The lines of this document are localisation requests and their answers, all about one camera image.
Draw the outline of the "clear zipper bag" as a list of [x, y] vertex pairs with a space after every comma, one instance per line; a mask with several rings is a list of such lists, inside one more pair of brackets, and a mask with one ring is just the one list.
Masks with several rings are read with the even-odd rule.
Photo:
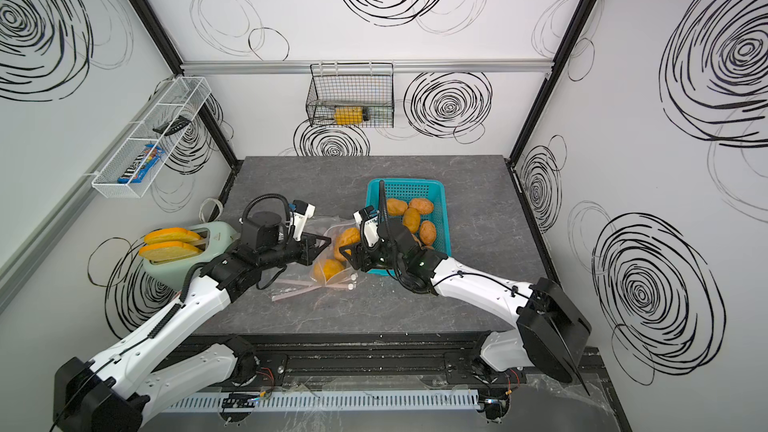
[[331, 243], [310, 266], [290, 265], [268, 289], [271, 300], [285, 301], [315, 291], [353, 291], [358, 285], [358, 274], [346, 261], [343, 262], [346, 268], [329, 281], [325, 281], [320, 273], [325, 260], [335, 259], [333, 251], [337, 236], [353, 225], [353, 220], [340, 217], [320, 217], [309, 224], [306, 231], [329, 237]]

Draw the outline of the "teal plastic basket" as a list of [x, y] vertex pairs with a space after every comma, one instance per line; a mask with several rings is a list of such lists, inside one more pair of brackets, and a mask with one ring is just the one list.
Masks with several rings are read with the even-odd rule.
[[399, 219], [423, 245], [451, 255], [444, 185], [432, 179], [373, 179], [367, 188], [367, 206], [379, 208], [381, 184], [384, 185], [388, 214]]

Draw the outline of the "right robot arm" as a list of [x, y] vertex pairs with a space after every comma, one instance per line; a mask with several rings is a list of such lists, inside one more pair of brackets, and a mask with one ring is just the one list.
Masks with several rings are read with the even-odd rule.
[[579, 364], [592, 327], [557, 282], [513, 281], [474, 269], [420, 244], [404, 226], [389, 219], [359, 223], [360, 239], [339, 253], [360, 271], [385, 270], [418, 295], [456, 299], [488, 312], [511, 326], [491, 332], [479, 360], [496, 372], [533, 366], [563, 383], [585, 381]]

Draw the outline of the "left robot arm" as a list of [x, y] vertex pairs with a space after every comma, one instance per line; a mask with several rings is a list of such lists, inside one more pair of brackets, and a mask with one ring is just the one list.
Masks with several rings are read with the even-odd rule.
[[157, 314], [88, 361], [72, 358], [54, 378], [52, 426], [62, 431], [136, 431], [155, 415], [210, 385], [249, 383], [262, 371], [253, 346], [231, 337], [191, 358], [160, 363], [208, 319], [261, 282], [264, 272], [309, 266], [328, 237], [305, 232], [314, 208], [297, 201], [287, 216], [243, 216], [224, 253], [194, 264], [180, 294]]

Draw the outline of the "potato bagged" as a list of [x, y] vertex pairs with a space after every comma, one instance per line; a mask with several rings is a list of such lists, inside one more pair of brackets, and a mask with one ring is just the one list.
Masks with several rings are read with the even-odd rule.
[[331, 278], [341, 273], [345, 268], [346, 266], [343, 262], [336, 259], [327, 259], [320, 266], [320, 273], [325, 281], [329, 281]]
[[386, 201], [386, 206], [387, 213], [394, 217], [403, 216], [406, 210], [409, 208], [409, 204], [407, 202], [396, 198], [388, 198]]
[[359, 243], [361, 240], [360, 231], [358, 228], [348, 228], [339, 234], [334, 244], [334, 258], [340, 262], [345, 262], [346, 258], [341, 254], [340, 248]]

